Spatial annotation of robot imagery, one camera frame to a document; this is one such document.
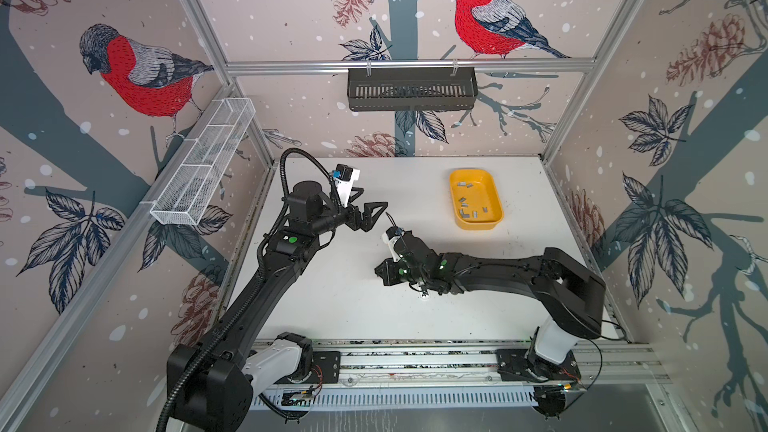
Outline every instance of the scratched surface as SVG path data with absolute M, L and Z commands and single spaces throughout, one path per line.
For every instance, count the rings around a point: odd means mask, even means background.
M 322 158 L 328 169 L 338 162 L 359 168 L 356 186 L 366 191 L 358 202 L 388 201 L 398 226 L 413 230 L 437 253 L 521 258 L 558 247 L 580 262 L 576 241 L 538 158 Z M 484 168 L 496 183 L 504 220 L 493 230 L 456 226 L 448 177 L 456 168 Z M 289 186 L 321 181 L 304 158 L 287 163 Z M 272 226 L 282 202 L 280 180 L 273 181 L 256 226 L 255 245 Z M 267 319 L 259 338 L 293 331 L 326 339 L 517 339 L 533 335 L 548 316 L 532 299 L 502 292 L 431 294 L 422 300 L 407 284 L 384 287 L 373 269 L 389 256 L 381 234 L 383 217 L 369 233 L 340 227 L 333 244 L 318 252 Z M 252 244 L 235 285 L 235 297 L 256 270 Z M 604 329 L 604 334 L 613 331 Z

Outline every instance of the aluminum rail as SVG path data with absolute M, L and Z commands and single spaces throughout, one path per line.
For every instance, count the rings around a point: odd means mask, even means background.
M 344 73 L 349 69 L 391 69 L 420 67 L 475 67 L 476 72 L 591 72 L 592 57 L 573 59 L 471 59 L 471 60 L 358 60 L 335 62 L 228 62 L 226 73 L 233 76 L 314 75 Z

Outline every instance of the black cable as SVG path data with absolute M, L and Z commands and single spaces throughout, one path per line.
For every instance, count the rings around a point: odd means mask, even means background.
M 289 194 L 288 178 L 286 176 L 285 168 L 286 168 L 286 159 L 291 154 L 298 154 L 300 156 L 304 156 L 305 158 L 308 158 L 315 165 L 315 167 L 319 168 L 321 172 L 326 176 L 326 178 L 328 178 L 331 184 L 331 201 L 334 203 L 334 205 L 336 205 L 336 212 L 341 213 L 341 199 L 339 198 L 339 193 L 336 190 L 336 183 L 333 181 L 332 175 L 328 173 L 325 167 L 323 167 L 322 164 L 320 164 L 320 162 L 318 162 L 316 158 L 312 157 L 309 153 L 304 152 L 302 149 L 296 149 L 296 148 L 286 149 L 283 152 L 283 155 L 280 156 L 280 181 L 282 182 L 282 186 L 283 186 L 283 198 L 287 197 Z M 285 221 L 286 212 L 288 212 L 288 202 L 283 200 L 283 207 L 280 210 L 280 214 L 278 214 L 277 219 L 275 220 L 275 223 L 272 225 L 272 229 L 270 230 L 270 233 L 264 235 L 264 240 L 261 241 L 257 249 L 258 253 L 256 254 L 256 259 L 258 260 L 259 266 L 258 266 L 258 269 L 256 270 L 256 282 L 254 283 L 254 289 L 248 295 L 243 305 L 239 309 L 237 309 L 235 314 L 232 316 L 232 319 L 230 319 L 225 326 L 221 328 L 217 327 L 211 331 L 213 335 L 212 339 L 205 345 L 203 349 L 201 349 L 197 353 L 195 358 L 187 365 L 184 372 L 182 372 L 181 376 L 176 381 L 176 384 L 174 385 L 174 387 L 170 389 L 170 392 L 168 393 L 168 398 L 165 401 L 165 405 L 163 406 L 163 409 L 160 412 L 160 416 L 158 418 L 158 425 L 157 427 L 155 427 L 156 432 L 165 432 L 166 427 L 168 426 L 168 420 L 170 419 L 170 413 L 176 404 L 176 399 L 178 399 L 179 394 L 181 393 L 181 390 L 187 384 L 187 382 L 192 377 L 192 375 L 195 372 L 197 372 L 197 369 L 200 368 L 203 362 L 205 362 L 208 359 L 208 356 L 210 355 L 210 353 L 213 352 L 214 349 L 216 349 L 216 346 L 220 344 L 221 341 L 224 340 L 224 338 L 226 337 L 226 334 L 228 334 L 229 331 L 232 330 L 232 327 L 234 327 L 235 323 L 240 320 L 240 317 L 243 316 L 243 314 L 248 309 L 248 307 L 254 302 L 254 300 L 256 300 L 256 296 L 259 294 L 259 291 L 261 290 L 265 281 L 264 271 L 266 270 L 266 266 L 264 265 L 264 247 L 266 247 L 266 245 L 269 243 L 269 241 L 272 239 L 275 233 L 277 233 L 277 229 L 279 229 L 280 226 L 283 225 Z M 264 400 L 265 404 L 267 404 L 267 407 L 271 405 L 271 402 L 269 402 L 269 399 L 267 399 L 266 396 L 264 396 L 262 400 Z
M 610 337 L 605 337 L 604 335 L 601 335 L 600 338 L 604 338 L 607 341 L 614 341 L 614 342 L 624 342 L 624 341 L 626 341 L 628 344 L 632 343 L 627 338 L 627 331 L 625 331 L 624 328 L 621 327 L 617 322 L 611 322 L 611 321 L 603 320 L 603 323 L 604 324 L 612 324 L 612 325 L 618 327 L 619 330 L 621 330 L 621 333 L 624 334 L 624 336 L 623 337 L 619 337 L 619 338 L 610 338 Z
M 598 345 L 597 345 L 597 344 L 596 344 L 596 343 L 595 343 L 595 342 L 594 342 L 592 339 L 590 339 L 590 338 L 589 338 L 589 339 L 587 339 L 587 340 L 588 340 L 588 341 L 590 341 L 590 342 L 592 343 L 592 345 L 593 345 L 593 346 L 594 346 L 594 347 L 595 347 L 595 348 L 598 350 L 598 352 L 600 353 L 600 368 L 598 369 L 598 372 L 597 372 L 597 373 L 596 373 L 596 375 L 594 376 L 594 379 L 592 379 L 592 381 L 591 381 L 590 385 L 588 385 L 588 386 L 585 388 L 584 392 L 582 392 L 582 393 L 581 393 L 581 395 L 579 395 L 578 397 L 576 397 L 576 398 L 574 399 L 574 401 L 573 401 L 573 402 L 571 402 L 570 404 L 568 404 L 568 406 L 567 406 L 566 408 L 564 408 L 564 409 L 563 409 L 563 411 L 562 411 L 560 414 L 562 414 L 562 413 L 563 413 L 563 412 L 565 412 L 566 410 L 570 409 L 570 408 L 571 408 L 571 406 L 572 406 L 573 404 L 576 404 L 576 401 L 577 401 L 577 400 L 579 400 L 579 399 L 580 399 L 580 398 L 582 398 L 582 397 L 583 397 L 583 396 L 584 396 L 584 395 L 585 395 L 587 392 L 589 392 L 589 390 L 592 388 L 592 386 L 594 385 L 594 383 L 598 381 L 598 377 L 600 377 L 600 372 L 602 372 L 602 371 L 603 371 L 603 351 L 602 351 L 602 350 L 600 350 L 600 347 L 598 347 Z

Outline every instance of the bird feet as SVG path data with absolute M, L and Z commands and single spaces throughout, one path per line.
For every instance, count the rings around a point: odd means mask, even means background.
M 168 146 L 170 145 L 170 141 L 173 140 L 174 137 L 181 137 L 181 140 L 185 139 L 185 137 L 182 134 L 179 134 L 178 132 L 176 132 L 174 130 L 169 136 L 165 137 L 165 146 L 166 146 L 166 148 L 168 148 Z

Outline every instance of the bullfinch illustration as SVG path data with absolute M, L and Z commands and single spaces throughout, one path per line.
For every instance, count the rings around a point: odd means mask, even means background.
M 165 47 L 136 42 L 105 24 L 93 25 L 83 33 L 80 53 L 88 73 L 99 71 L 134 110 L 146 116 L 173 118 L 174 130 L 166 137 L 167 144 L 182 136 L 176 132 L 176 114 L 187 102 L 194 104 L 194 84 L 214 69 Z
M 513 50 L 539 49 L 557 58 L 568 56 L 549 45 L 511 0 L 456 0 L 456 32 L 475 51 L 506 55 Z

